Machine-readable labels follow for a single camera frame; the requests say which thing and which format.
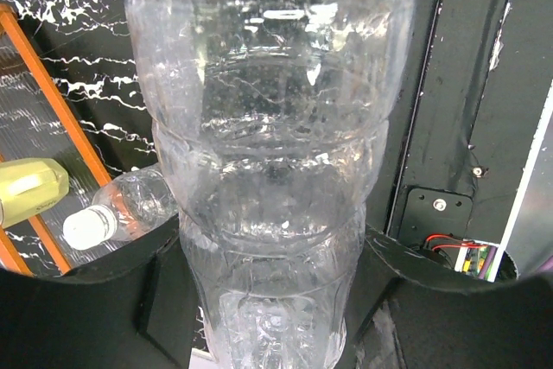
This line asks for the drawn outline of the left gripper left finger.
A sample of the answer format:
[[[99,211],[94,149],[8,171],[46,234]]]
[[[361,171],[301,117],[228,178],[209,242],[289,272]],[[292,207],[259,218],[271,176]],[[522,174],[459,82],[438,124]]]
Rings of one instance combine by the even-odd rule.
[[[62,277],[1,272],[3,368],[186,368],[197,295],[177,218]]]

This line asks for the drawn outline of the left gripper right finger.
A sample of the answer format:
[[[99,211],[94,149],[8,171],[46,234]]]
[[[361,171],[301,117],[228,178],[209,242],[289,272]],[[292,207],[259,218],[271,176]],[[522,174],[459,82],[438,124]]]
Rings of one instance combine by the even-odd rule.
[[[368,229],[345,368],[550,368],[552,275],[489,283]]]

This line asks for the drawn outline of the white bottle cap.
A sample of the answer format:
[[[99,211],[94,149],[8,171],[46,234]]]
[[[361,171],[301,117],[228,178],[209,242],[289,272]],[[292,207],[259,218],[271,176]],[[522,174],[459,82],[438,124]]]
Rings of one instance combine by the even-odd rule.
[[[68,216],[62,236],[75,250],[84,251],[111,239],[118,229],[115,213],[104,205],[92,205]]]

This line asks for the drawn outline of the clear plastic bottle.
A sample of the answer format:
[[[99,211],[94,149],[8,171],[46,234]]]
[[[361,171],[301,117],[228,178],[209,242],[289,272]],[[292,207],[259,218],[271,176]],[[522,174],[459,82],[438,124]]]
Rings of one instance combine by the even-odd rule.
[[[118,176],[96,192],[92,205],[104,205],[117,217],[118,229],[105,242],[138,239],[178,214],[158,163]]]
[[[416,0],[125,0],[222,368],[332,368]]]

